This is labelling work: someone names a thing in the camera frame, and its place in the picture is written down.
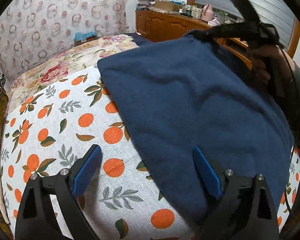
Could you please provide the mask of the person's right hand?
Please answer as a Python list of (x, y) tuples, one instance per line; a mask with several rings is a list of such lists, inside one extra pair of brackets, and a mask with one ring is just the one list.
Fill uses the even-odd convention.
[(279, 46), (261, 46), (247, 49), (253, 71), (262, 83), (268, 83), (271, 79), (271, 71), (277, 70), (279, 75), (290, 81), (295, 72), (295, 63), (290, 56)]

